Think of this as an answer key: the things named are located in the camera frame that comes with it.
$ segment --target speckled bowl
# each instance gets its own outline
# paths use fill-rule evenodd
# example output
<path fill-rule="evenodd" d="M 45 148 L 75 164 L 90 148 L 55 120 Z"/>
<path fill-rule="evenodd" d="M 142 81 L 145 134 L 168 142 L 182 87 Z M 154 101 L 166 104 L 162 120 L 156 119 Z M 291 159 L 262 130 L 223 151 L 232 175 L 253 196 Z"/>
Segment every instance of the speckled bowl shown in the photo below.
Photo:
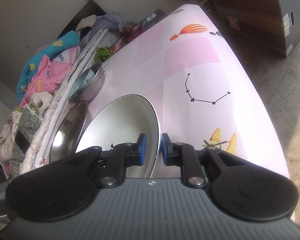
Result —
<path fill-rule="evenodd" d="M 69 103 L 75 102 L 91 83 L 95 73 L 91 68 L 86 69 L 72 86 L 68 95 Z"/>

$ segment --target smartphone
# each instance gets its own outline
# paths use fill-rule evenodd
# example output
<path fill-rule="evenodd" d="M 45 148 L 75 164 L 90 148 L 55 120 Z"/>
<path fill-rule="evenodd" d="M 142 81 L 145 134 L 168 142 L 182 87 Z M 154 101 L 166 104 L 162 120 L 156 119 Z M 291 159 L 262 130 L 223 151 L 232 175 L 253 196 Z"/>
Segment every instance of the smartphone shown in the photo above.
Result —
<path fill-rule="evenodd" d="M 26 154 L 28 148 L 30 147 L 30 142 L 20 130 L 17 131 L 14 141 L 19 146 L 19 148 L 23 151 L 23 153 Z"/>

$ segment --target gray leaf-patterned cloth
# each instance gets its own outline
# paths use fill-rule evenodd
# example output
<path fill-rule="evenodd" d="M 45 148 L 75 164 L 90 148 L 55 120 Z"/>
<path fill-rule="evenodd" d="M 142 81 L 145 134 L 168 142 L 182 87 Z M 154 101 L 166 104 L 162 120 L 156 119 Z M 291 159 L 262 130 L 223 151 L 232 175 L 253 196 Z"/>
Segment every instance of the gray leaf-patterned cloth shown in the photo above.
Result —
<path fill-rule="evenodd" d="M 29 142 L 32 142 L 33 136 L 40 126 L 41 121 L 39 117 L 25 107 L 20 117 L 18 130 L 22 132 Z M 20 163 L 23 162 L 24 158 L 25 154 L 22 152 L 19 146 L 14 143 L 12 149 L 12 159 L 9 161 L 12 178 L 15 178 L 19 175 Z"/>

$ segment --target brown cardboard box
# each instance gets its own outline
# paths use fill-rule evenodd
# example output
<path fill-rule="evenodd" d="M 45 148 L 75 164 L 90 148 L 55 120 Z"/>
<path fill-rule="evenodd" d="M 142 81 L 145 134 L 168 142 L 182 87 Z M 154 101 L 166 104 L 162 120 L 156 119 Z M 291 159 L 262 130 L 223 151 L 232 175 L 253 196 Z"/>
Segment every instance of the brown cardboard box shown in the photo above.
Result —
<path fill-rule="evenodd" d="M 287 57 L 300 40 L 300 0 L 212 0 L 224 24 Z"/>

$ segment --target pink cloth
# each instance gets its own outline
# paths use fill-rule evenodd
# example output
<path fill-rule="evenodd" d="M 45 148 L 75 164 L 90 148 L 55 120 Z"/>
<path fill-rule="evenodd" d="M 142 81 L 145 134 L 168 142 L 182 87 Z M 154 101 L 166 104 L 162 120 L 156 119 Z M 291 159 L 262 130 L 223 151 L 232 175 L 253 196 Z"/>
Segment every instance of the pink cloth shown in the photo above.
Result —
<path fill-rule="evenodd" d="M 44 55 L 39 63 L 38 72 L 32 77 L 27 92 L 21 100 L 20 107 L 29 104 L 34 93 L 46 91 L 53 95 L 59 89 L 66 73 L 72 68 L 79 52 L 79 46 L 67 49 L 51 61 L 47 55 Z"/>

